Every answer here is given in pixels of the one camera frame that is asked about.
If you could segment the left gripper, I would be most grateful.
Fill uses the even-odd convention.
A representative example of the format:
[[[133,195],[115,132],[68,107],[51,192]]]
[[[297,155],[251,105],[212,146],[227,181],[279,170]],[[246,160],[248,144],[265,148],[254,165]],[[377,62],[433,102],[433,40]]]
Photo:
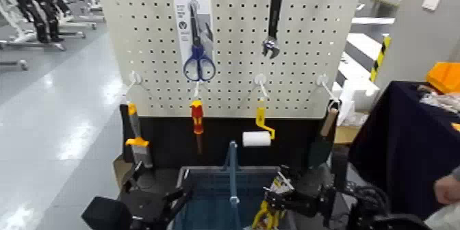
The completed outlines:
[[[138,162],[123,181],[120,201],[126,205],[131,220],[147,225],[167,225],[192,197],[192,188],[177,188],[165,196],[143,190],[132,190],[144,173],[144,163]]]

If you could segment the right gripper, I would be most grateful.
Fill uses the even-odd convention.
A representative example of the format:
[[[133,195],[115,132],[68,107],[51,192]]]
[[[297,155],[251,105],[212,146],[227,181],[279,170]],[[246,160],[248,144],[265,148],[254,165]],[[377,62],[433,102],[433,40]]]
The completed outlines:
[[[281,165],[281,180],[284,193],[265,191],[264,200],[270,209],[293,210],[308,217],[320,214],[323,221],[330,221],[336,195],[333,186],[320,186],[316,195],[297,192],[305,185],[302,172],[286,165]]]

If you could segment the person's bare hand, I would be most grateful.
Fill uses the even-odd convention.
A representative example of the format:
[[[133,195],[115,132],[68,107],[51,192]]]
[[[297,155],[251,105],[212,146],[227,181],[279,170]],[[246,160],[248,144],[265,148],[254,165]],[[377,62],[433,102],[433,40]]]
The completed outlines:
[[[446,175],[434,183],[437,201],[444,205],[459,202],[459,180],[453,175]]]

